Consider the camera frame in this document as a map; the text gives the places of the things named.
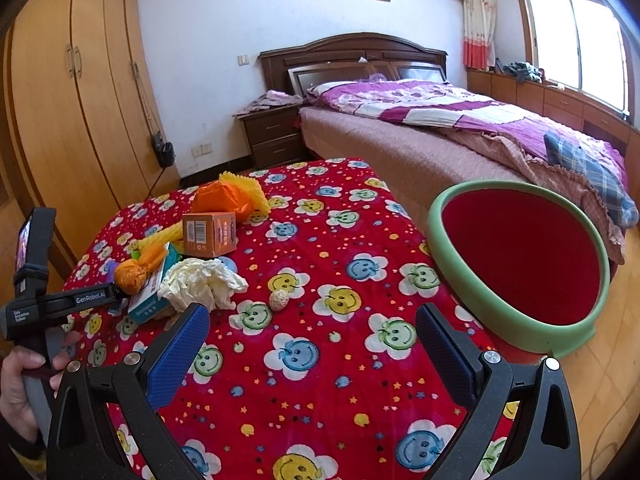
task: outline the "human hand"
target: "human hand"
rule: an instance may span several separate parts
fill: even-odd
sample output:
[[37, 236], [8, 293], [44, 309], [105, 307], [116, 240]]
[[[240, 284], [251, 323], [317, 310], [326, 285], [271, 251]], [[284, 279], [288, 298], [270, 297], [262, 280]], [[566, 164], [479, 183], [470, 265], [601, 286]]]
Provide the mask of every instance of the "human hand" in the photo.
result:
[[[66, 347], [80, 340], [78, 332], [69, 332], [62, 339], [62, 346]], [[36, 352], [17, 346], [2, 361], [2, 373], [0, 374], [0, 415], [28, 442], [36, 442], [38, 437], [38, 424], [29, 405], [27, 394], [22, 382], [23, 370], [34, 370], [44, 364], [44, 357]], [[62, 348], [53, 358], [54, 370], [63, 370], [69, 362], [66, 349]], [[56, 392], [60, 387], [62, 372], [49, 380], [49, 385]]]

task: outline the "wooden headboard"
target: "wooden headboard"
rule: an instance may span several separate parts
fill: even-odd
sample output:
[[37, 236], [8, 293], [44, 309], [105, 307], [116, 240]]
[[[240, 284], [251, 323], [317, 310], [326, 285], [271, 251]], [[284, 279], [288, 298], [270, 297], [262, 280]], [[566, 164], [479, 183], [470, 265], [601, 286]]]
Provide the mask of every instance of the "wooden headboard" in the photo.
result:
[[443, 81], [447, 76], [447, 53], [443, 50], [375, 32], [341, 34], [270, 50], [258, 59], [268, 89], [300, 95], [317, 84], [365, 78], [376, 72], [389, 80]]

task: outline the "curtain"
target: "curtain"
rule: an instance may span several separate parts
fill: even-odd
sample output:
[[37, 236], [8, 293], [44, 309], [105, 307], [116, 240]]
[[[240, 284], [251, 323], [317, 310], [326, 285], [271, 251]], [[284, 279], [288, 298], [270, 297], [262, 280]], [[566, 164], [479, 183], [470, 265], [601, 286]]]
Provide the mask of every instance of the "curtain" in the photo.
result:
[[465, 0], [465, 66], [487, 70], [495, 65], [495, 0]]

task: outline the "wardrobe handle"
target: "wardrobe handle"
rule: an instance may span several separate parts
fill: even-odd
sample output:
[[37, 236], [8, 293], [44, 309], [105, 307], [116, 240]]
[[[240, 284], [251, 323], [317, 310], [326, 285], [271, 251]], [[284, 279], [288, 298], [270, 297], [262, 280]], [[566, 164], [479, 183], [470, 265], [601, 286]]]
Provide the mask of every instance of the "wardrobe handle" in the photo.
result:
[[73, 77], [74, 76], [74, 53], [71, 49], [71, 44], [67, 43], [66, 44], [66, 60], [67, 60], [67, 64], [69, 66], [69, 77]]
[[78, 58], [78, 69], [76, 73], [78, 77], [82, 77], [82, 54], [80, 54], [80, 49], [78, 47], [75, 48], [76, 57]]

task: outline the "blue gripper pad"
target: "blue gripper pad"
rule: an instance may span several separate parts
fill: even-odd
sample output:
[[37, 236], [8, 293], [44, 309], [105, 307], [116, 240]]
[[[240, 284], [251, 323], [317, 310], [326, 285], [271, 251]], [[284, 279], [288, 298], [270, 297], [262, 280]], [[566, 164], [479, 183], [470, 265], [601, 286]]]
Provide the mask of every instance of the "blue gripper pad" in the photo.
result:
[[149, 345], [145, 364], [150, 367], [143, 367], [143, 373], [146, 371], [146, 398], [154, 410], [174, 399], [208, 333], [209, 312], [199, 303], [191, 303], [171, 330]]
[[454, 330], [433, 303], [418, 308], [415, 325], [418, 338], [453, 401], [472, 410], [484, 378], [478, 347], [465, 333]]

